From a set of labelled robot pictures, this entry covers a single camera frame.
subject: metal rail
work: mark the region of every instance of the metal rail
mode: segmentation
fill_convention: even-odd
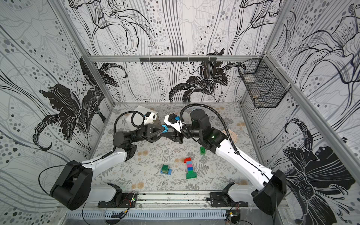
[[[64,8],[61,6],[61,2],[58,0],[48,0],[48,1],[49,1],[49,3],[51,3],[50,5],[52,6],[55,13],[62,20],[62,24],[66,28],[67,32],[70,34],[70,36],[73,39],[77,48],[79,49],[80,54],[81,54],[85,64],[89,68],[90,72],[93,74],[94,79],[98,83],[100,90],[104,93],[105,98],[110,102],[110,104],[112,106],[114,106],[115,102],[112,99],[111,94],[110,94],[108,88],[106,87],[106,84],[104,83],[103,79],[101,78],[99,71],[95,67],[94,63],[92,63],[89,60],[89,58],[88,58],[89,54],[88,54],[86,48],[83,46],[79,36],[77,35],[77,32],[76,32],[72,22],[70,21],[70,18],[67,16],[66,12],[64,11]]]
[[[91,62],[244,62],[249,59],[260,58],[260,55],[90,55]]]
[[[340,138],[304,93],[300,91],[300,88],[288,77],[275,59],[271,55],[265,55],[264,60],[268,63],[269,67],[272,66],[271,69],[274,71],[274,75],[285,86],[290,86],[289,93],[293,96],[299,107],[304,111],[305,115],[319,131],[356,182],[360,183],[360,160],[355,157],[354,152],[352,152],[349,146]]]

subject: green lego brick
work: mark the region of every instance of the green lego brick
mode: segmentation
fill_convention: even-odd
[[[191,178],[196,178],[196,173],[194,172],[193,174],[186,174],[186,179],[191,179]]]
[[[165,174],[169,172],[169,166],[168,165],[162,165],[161,171]]]
[[[200,147],[200,155],[205,155],[205,148],[204,147]]]

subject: small lego stack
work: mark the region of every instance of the small lego stack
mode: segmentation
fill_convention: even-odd
[[[169,169],[168,165],[163,164],[162,168],[160,170],[161,174],[167,174],[167,175],[171,175],[171,169]]]
[[[184,160],[184,163],[186,163],[186,166],[188,167],[188,173],[186,174],[186,179],[196,178],[197,175],[193,170],[193,162],[191,161],[191,158],[186,158]]]

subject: green baseplate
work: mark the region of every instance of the green baseplate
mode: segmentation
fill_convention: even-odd
[[[186,179],[196,178],[196,173],[193,172],[192,174],[186,174]]]

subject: red lego brick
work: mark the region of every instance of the red lego brick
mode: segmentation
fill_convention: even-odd
[[[186,163],[187,161],[191,161],[191,158],[189,157],[189,158],[186,158],[185,160],[184,160],[184,163]]]

